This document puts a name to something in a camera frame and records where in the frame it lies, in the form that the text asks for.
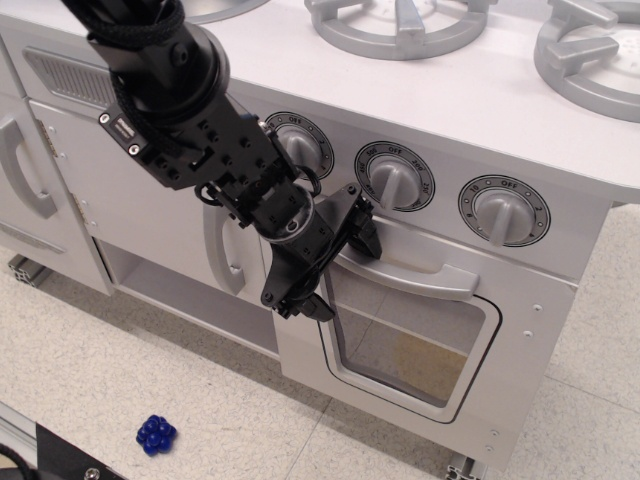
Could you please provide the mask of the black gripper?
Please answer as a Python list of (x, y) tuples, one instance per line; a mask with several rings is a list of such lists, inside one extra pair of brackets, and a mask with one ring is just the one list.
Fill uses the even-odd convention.
[(313, 205), (307, 225), (293, 239), (271, 245), (262, 303), (285, 319), (303, 314), (320, 322), (332, 320), (335, 310), (315, 290), (347, 245), (369, 258), (381, 258), (373, 205), (355, 183)]

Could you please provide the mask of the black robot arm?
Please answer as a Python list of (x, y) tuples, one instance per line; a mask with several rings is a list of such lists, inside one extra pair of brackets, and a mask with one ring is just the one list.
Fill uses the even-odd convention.
[(70, 1), (106, 62), (116, 101), (105, 130), (163, 186), (193, 188), (269, 242), (262, 303), (282, 317), (326, 322), (316, 289), (345, 246), (379, 259), (371, 203), (348, 184), (321, 197), (276, 132), (227, 91), (229, 61), (215, 36), (186, 21), (178, 1)]

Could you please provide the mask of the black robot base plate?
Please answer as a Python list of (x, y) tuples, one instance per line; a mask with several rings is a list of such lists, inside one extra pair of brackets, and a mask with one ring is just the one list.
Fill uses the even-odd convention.
[(40, 424), (36, 424), (36, 443), (41, 479), (123, 479), (112, 467)]

